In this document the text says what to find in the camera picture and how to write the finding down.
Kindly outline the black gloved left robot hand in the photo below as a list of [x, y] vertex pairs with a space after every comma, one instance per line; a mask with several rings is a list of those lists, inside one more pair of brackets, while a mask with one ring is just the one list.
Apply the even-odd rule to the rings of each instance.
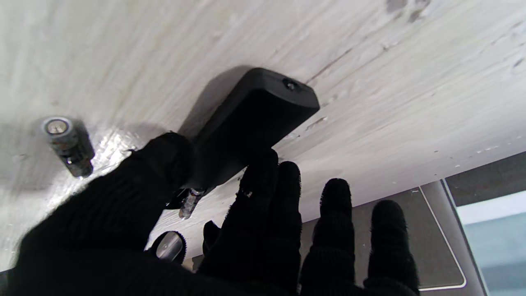
[[167, 132], [72, 195], [21, 240], [8, 296], [418, 296], [404, 213], [378, 202], [368, 275], [355, 282], [349, 184], [329, 180], [312, 246], [300, 262], [300, 170], [269, 150], [252, 161], [222, 227], [207, 223], [197, 272], [145, 247], [194, 152]]

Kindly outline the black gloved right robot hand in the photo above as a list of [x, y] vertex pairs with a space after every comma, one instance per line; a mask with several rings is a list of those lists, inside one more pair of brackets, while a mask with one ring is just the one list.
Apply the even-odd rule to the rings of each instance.
[[[203, 227], [203, 255], [206, 255], [216, 242], [221, 228], [213, 221], [208, 221]], [[145, 253], [160, 260], [182, 265], [187, 251], [186, 240], [177, 231], [167, 231], [154, 240]]]

